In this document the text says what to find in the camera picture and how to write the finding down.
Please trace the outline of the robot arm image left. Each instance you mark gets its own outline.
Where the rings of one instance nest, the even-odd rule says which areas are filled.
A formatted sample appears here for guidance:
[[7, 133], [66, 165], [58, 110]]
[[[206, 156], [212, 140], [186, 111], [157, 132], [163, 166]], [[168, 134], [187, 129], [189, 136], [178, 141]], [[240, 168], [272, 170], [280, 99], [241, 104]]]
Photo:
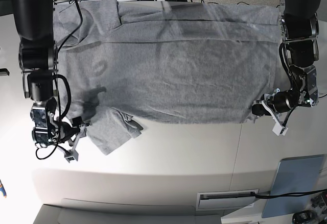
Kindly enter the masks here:
[[34, 104], [32, 137], [37, 149], [53, 146], [65, 158], [77, 158], [76, 145], [85, 135], [81, 117], [69, 125], [63, 122], [72, 102], [66, 77], [58, 74], [58, 53], [53, 31], [54, 0], [11, 0], [20, 37], [18, 60], [25, 98]]

